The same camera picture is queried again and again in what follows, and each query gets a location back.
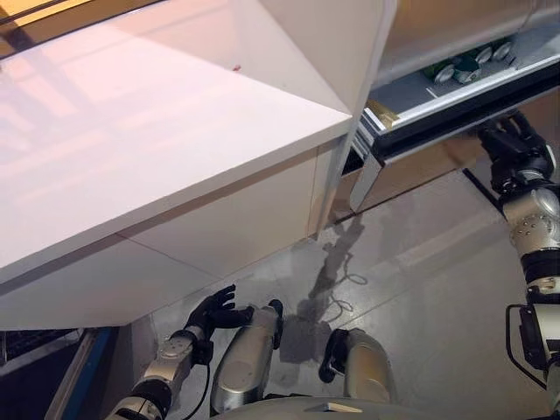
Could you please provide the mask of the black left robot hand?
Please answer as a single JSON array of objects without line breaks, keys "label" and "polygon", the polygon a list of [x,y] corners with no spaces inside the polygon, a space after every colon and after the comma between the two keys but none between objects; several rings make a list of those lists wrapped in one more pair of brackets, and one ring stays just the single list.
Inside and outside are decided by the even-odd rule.
[{"label": "black left robot hand", "polygon": [[216,329],[234,329],[245,326],[253,318],[254,308],[237,309],[236,286],[231,284],[206,297],[189,315],[185,329],[195,333],[199,340],[210,340]]}]

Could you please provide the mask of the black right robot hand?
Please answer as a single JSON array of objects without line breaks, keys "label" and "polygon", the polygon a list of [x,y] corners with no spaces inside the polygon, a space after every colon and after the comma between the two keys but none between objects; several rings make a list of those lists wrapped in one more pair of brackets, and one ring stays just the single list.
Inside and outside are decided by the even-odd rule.
[{"label": "black right robot hand", "polygon": [[546,141],[518,109],[484,122],[477,136],[492,163],[542,158],[547,165],[555,165]]}]

